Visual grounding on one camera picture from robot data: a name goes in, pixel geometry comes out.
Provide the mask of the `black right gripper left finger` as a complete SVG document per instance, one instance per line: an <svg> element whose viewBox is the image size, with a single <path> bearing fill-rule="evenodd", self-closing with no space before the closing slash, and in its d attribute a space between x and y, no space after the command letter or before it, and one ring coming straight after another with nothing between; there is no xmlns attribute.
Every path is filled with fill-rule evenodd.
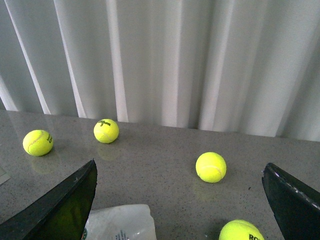
<svg viewBox="0 0 320 240"><path fill-rule="evenodd" d="M2 240L80 240L97 186L94 160L0 225Z"/></svg>

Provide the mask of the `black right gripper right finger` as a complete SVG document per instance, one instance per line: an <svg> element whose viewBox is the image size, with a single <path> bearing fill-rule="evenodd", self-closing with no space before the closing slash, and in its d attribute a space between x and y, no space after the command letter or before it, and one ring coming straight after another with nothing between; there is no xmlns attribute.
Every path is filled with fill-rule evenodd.
<svg viewBox="0 0 320 240"><path fill-rule="evenodd" d="M320 238L320 193L273 163L263 170L262 185L286 240Z"/></svg>

